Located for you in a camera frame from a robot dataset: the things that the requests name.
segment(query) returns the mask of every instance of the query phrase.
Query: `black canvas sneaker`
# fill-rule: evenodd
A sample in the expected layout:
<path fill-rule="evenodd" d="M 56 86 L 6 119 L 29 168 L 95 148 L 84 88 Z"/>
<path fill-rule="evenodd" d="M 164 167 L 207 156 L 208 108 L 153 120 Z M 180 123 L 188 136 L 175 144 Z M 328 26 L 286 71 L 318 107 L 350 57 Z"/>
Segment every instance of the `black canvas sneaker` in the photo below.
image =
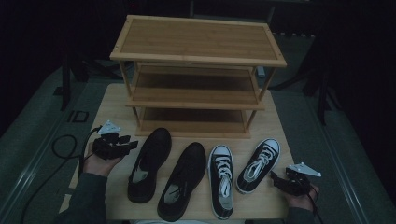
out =
<path fill-rule="evenodd" d="M 171 151 L 171 134 L 158 128 L 146 139 L 129 176 L 128 198 L 133 203 L 146 203 L 154 196 L 157 172 Z"/>
<path fill-rule="evenodd" d="M 181 154 L 158 202 L 157 213 L 165 221 L 179 220 L 192 191 L 204 177 L 206 154 L 200 143 L 191 143 Z"/>
<path fill-rule="evenodd" d="M 218 219 L 233 213 L 233 155 L 226 146 L 216 146 L 207 165 L 212 191 L 212 209 Z"/>
<path fill-rule="evenodd" d="M 236 180 L 236 188 L 243 194 L 251 193 L 275 167 L 280 153 L 275 139 L 265 139 L 256 147 L 245 169 Z"/>

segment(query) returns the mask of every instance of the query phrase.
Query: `hand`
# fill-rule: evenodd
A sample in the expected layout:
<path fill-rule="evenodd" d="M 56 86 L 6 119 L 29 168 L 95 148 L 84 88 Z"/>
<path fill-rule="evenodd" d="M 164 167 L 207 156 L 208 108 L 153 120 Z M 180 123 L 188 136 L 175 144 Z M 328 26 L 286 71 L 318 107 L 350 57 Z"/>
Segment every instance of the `hand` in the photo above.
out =
<path fill-rule="evenodd" d="M 309 195 L 313 200 L 315 200 L 318 197 L 319 188 L 315 185 L 311 185 L 311 186 L 312 189 L 311 191 L 309 191 Z M 288 201 L 289 207 L 299 207 L 309 210 L 311 212 L 314 211 L 313 204 L 311 200 L 309 200 L 307 195 L 293 196 L 285 192 L 283 192 L 283 195 L 285 196 L 286 201 Z"/>
<path fill-rule="evenodd" d="M 85 160 L 83 172 L 108 177 L 114 166 L 116 166 L 121 160 L 122 158 L 116 158 L 105 161 L 95 154 L 92 154 L 87 160 Z"/>

